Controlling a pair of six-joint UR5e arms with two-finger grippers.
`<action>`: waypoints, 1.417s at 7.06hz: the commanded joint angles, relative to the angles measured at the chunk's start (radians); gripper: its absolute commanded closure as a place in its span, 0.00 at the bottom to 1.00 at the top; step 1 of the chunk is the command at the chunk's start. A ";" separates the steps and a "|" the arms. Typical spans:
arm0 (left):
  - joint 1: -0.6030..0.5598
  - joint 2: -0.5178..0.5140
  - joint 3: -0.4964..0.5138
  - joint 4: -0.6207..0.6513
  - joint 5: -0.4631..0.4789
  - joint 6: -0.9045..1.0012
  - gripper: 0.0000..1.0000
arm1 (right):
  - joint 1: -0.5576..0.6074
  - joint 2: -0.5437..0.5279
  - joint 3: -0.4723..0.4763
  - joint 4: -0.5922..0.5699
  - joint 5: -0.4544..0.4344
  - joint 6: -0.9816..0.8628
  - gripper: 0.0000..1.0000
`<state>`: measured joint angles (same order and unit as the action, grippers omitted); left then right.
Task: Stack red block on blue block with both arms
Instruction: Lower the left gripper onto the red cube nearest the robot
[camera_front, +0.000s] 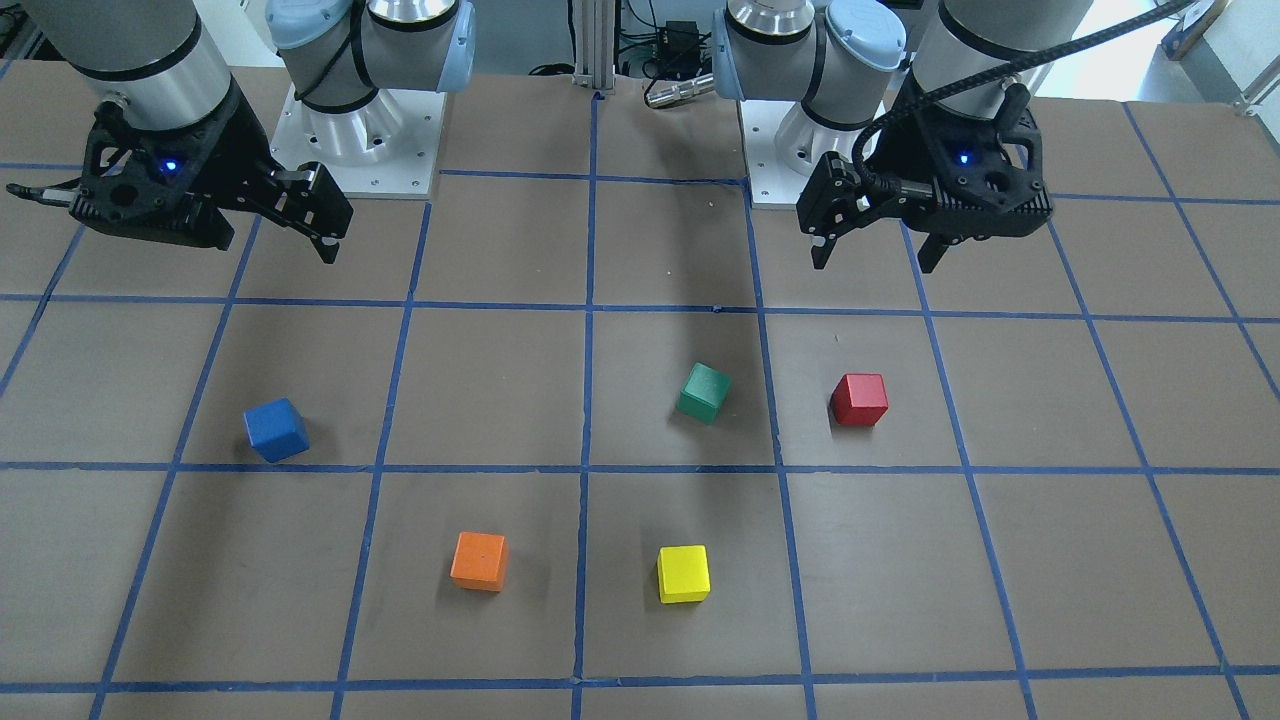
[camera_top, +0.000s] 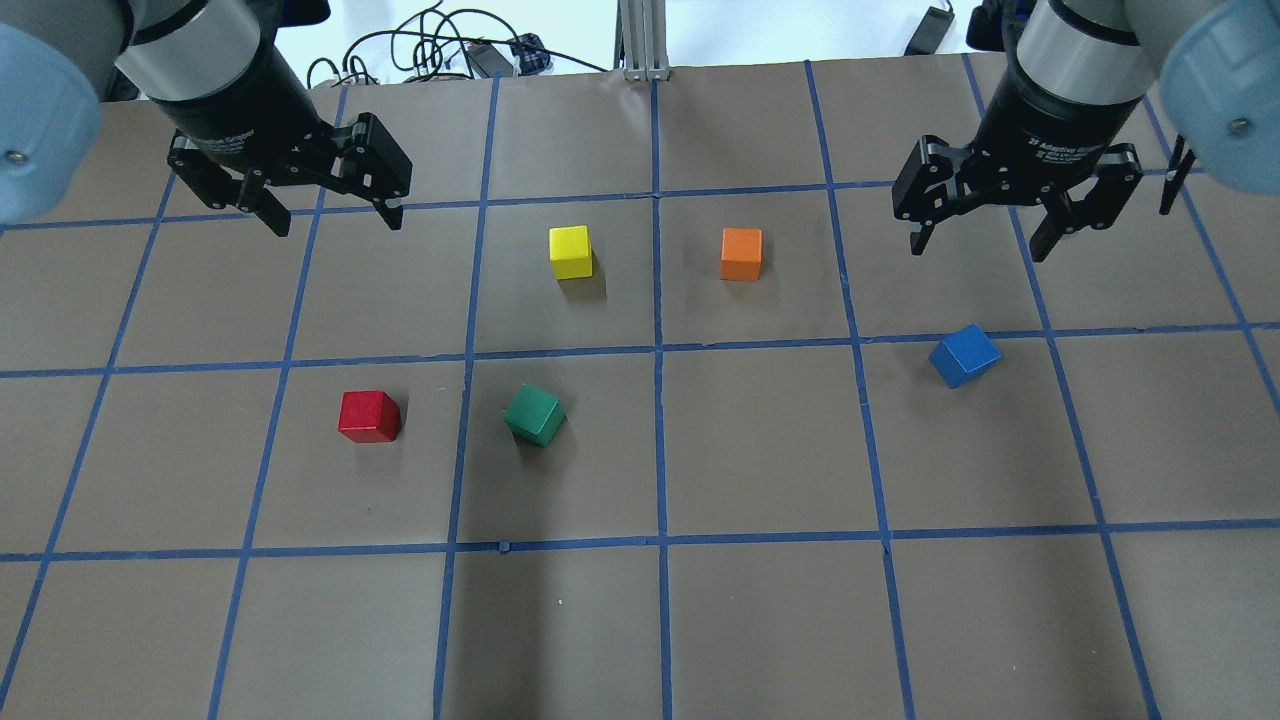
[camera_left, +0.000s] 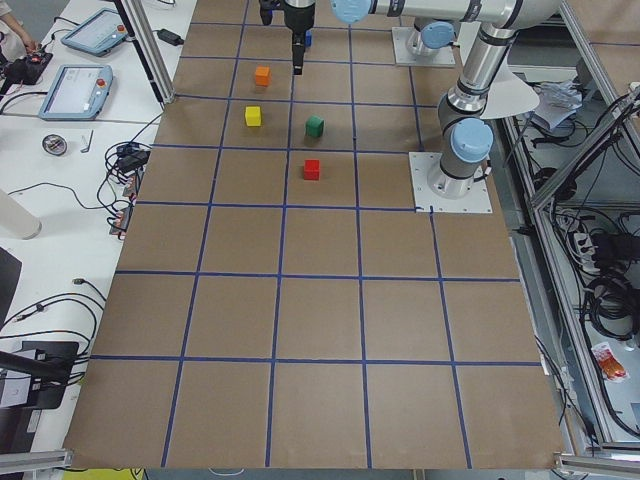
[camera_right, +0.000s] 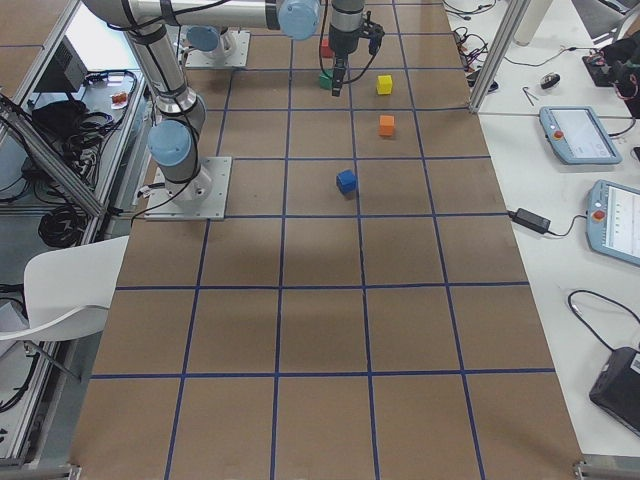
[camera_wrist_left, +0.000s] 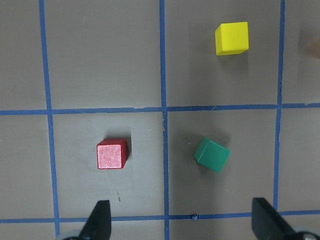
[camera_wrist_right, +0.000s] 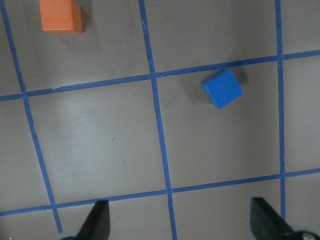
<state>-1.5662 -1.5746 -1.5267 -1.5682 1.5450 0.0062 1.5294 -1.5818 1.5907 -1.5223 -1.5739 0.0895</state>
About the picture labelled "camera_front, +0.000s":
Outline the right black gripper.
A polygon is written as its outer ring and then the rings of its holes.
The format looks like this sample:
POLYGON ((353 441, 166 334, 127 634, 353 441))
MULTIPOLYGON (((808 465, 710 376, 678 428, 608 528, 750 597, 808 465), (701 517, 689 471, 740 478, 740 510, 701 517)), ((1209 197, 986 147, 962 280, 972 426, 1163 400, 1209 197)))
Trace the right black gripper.
POLYGON ((136 128, 113 100, 93 114, 79 181, 6 183, 6 192, 70 206, 73 218, 102 234, 192 249, 230 246, 234 231, 223 210, 268 210, 270 222, 305 236, 324 264, 337 261, 355 214, 349 200, 320 161, 291 170, 273 159, 238 82, 186 128, 136 128))

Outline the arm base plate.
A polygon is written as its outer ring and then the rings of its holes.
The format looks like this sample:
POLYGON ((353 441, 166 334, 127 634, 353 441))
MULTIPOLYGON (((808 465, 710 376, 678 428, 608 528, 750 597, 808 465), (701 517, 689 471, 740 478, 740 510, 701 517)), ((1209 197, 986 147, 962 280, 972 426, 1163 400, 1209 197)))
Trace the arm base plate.
POLYGON ((773 210, 795 209, 817 160, 829 151, 850 159, 861 132, 814 120, 799 97, 744 97, 739 117, 753 202, 773 210))
POLYGON ((287 97, 271 154, 291 169, 323 164, 349 199, 428 200, 449 99, 384 88, 360 109, 328 114, 287 97))

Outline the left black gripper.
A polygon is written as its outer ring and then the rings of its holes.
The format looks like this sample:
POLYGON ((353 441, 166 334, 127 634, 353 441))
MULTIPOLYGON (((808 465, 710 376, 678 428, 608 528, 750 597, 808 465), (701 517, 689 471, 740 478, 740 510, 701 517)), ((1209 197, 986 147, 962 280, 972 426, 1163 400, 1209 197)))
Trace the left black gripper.
MULTIPOLYGON (((1011 85, 992 118, 963 117, 937 102, 881 131, 881 176, 925 191, 891 202, 893 217, 932 233, 918 249, 923 275, 934 272, 955 237, 1025 237, 1052 217, 1029 102, 1027 86, 1011 85)), ((838 151, 818 156, 796 201, 813 268, 826 269, 838 238, 879 220, 879 209, 851 159, 838 151)))

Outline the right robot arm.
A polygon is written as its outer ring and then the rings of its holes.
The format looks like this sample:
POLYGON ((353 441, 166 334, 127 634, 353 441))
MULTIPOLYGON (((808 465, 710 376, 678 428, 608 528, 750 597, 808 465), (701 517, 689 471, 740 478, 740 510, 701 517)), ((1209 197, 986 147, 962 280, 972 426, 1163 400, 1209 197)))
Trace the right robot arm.
POLYGON ((393 91, 454 94, 474 68, 470 1, 270 1, 271 42, 317 158, 294 168, 191 1, 27 1, 26 13, 99 96, 79 174, 6 191, 99 233, 227 250, 246 211, 337 259, 353 209, 332 174, 397 143, 393 91))

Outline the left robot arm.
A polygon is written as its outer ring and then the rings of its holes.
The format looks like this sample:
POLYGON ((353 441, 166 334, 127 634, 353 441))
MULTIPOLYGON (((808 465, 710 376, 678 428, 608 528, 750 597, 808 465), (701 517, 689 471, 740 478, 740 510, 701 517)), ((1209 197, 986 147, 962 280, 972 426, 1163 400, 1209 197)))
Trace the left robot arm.
POLYGON ((911 46, 882 1, 728 1, 710 36, 716 92, 791 104, 804 143, 797 227, 837 240, 891 218, 925 234, 922 272, 968 240, 1021 238, 1053 214, 1032 91, 1014 68, 1068 42, 1087 1, 940 1, 911 46))

